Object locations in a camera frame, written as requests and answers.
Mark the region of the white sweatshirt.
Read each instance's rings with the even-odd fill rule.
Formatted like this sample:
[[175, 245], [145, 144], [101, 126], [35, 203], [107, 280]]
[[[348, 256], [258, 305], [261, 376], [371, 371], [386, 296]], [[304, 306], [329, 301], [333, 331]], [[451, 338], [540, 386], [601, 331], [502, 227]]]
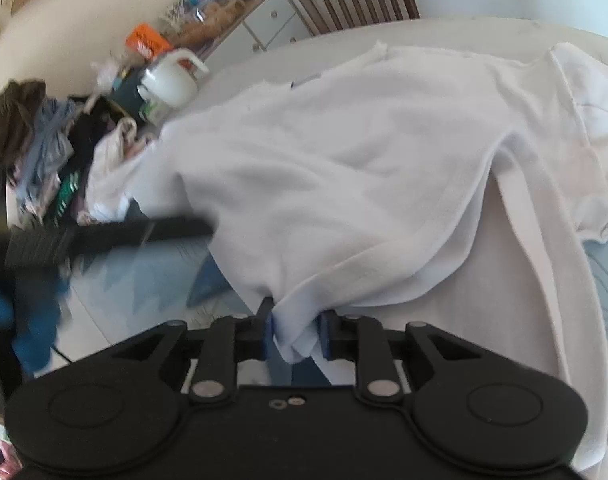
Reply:
[[193, 212], [251, 307], [272, 297], [289, 362], [317, 315], [424, 320], [574, 387], [574, 456], [608, 479], [608, 341], [584, 242], [608, 240], [608, 65], [572, 44], [527, 63], [376, 44], [169, 122], [91, 174], [89, 212]]

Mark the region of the pile of mixed clothes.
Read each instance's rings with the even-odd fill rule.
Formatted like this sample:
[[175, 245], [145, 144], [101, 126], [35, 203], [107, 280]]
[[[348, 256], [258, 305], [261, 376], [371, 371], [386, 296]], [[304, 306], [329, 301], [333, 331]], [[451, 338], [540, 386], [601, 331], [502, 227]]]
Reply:
[[0, 184], [22, 228], [124, 219], [127, 183], [155, 141], [101, 94], [58, 100], [40, 79], [0, 92]]

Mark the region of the blue patterned table mat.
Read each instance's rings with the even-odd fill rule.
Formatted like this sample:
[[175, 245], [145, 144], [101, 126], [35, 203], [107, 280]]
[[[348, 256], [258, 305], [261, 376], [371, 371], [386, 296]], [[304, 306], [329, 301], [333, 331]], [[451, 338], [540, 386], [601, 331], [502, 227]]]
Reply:
[[72, 264], [60, 299], [61, 321], [42, 376], [71, 361], [182, 320], [191, 330], [216, 318], [255, 313], [230, 287], [189, 306], [197, 274], [209, 257], [204, 240], [175, 240], [140, 249], [114, 249]]

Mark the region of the white insulated mug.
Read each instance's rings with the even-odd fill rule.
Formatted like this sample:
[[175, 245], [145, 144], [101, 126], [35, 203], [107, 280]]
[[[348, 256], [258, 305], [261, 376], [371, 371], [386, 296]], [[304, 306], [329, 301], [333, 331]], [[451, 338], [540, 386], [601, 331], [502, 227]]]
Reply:
[[189, 49], [176, 49], [157, 56], [146, 67], [137, 90], [144, 100], [157, 99], [171, 108], [182, 108], [197, 95], [197, 78], [182, 63], [188, 62], [196, 70], [208, 74], [208, 67]]

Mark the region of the orange snack bag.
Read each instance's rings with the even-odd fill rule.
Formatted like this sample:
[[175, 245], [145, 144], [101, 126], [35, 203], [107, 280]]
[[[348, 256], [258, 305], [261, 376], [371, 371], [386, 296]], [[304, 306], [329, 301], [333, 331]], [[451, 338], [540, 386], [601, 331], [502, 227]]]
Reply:
[[174, 49], [169, 41], [147, 23], [138, 24], [130, 32], [125, 40], [125, 46], [148, 61]]

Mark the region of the white drawer cabinet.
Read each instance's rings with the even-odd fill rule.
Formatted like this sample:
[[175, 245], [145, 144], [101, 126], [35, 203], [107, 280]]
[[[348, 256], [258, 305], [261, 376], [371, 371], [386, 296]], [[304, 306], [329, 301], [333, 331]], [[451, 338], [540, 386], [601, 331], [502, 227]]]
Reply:
[[293, 0], [179, 0], [157, 22], [176, 48], [187, 48], [213, 73], [313, 36]]

